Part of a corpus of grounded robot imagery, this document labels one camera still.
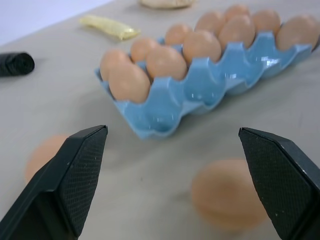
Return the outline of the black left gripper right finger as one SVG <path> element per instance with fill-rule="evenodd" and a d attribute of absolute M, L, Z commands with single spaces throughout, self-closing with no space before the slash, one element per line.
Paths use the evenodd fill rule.
<path fill-rule="evenodd" d="M 242 127 L 255 190 L 282 240 L 320 238 L 320 169 L 291 140 Z"/>

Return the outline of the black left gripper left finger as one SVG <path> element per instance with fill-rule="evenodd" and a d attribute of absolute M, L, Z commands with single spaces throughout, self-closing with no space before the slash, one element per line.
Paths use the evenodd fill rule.
<path fill-rule="evenodd" d="M 2 240 L 76 240 L 97 188 L 106 125 L 69 136 L 0 222 Z"/>

